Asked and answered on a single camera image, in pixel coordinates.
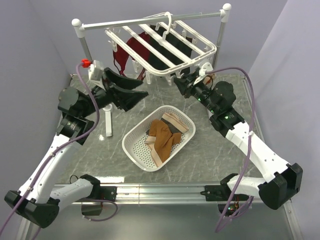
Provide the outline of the white clip hanger frame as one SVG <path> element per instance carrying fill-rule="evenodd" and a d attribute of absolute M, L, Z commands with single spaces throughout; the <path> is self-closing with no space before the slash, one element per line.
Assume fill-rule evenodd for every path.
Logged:
<path fill-rule="evenodd" d="M 172 83 L 174 78 L 185 78 L 191 67 L 196 68 L 197 78 L 200 67 L 211 63 L 218 51 L 216 44 L 182 20 L 174 20 L 169 12 L 161 17 L 167 21 L 139 24 L 141 32 L 129 25 L 105 29 L 113 47 L 117 74 L 127 77 L 126 65 L 132 60 L 138 80 L 146 79 L 149 83 L 151 77 L 164 77 Z"/>

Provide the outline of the orange-brown underwear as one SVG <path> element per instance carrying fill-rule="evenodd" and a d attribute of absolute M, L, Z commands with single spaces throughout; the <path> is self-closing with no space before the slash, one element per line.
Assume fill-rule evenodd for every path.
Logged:
<path fill-rule="evenodd" d="M 174 133 L 172 136 L 148 136 L 145 140 L 150 149 L 150 155 L 157 167 L 160 167 L 171 154 L 172 147 L 179 144 L 182 134 Z"/>

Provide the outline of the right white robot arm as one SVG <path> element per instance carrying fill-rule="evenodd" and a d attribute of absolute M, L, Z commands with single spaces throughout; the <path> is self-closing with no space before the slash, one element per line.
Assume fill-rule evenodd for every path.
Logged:
<path fill-rule="evenodd" d="M 236 100 L 233 85 L 219 81 L 213 88 L 196 83 L 192 75 L 175 78 L 174 83 L 185 98 L 196 98 L 211 113 L 213 128 L 249 157 L 262 177 L 244 177 L 232 173 L 221 180 L 220 194 L 226 200 L 236 195 L 258 197 L 277 210 L 300 191 L 303 169 L 277 155 L 251 129 L 233 108 Z"/>

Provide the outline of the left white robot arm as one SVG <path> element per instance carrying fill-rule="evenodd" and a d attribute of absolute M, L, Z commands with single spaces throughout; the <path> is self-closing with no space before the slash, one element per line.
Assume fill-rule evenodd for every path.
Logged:
<path fill-rule="evenodd" d="M 40 164 L 19 188 L 10 190 L 4 197 L 14 213 L 40 228 L 47 228 L 65 207 L 81 199 L 96 201 L 101 198 L 101 182 L 88 174 L 59 190 L 53 190 L 68 160 L 87 140 L 97 127 L 95 121 L 87 119 L 91 114 L 109 104 L 129 111 L 148 96 L 147 91 L 138 91 L 142 81 L 120 76 L 109 68 L 103 70 L 100 82 L 86 93 L 69 86 L 58 97 L 58 109 L 62 119 L 53 141 Z"/>

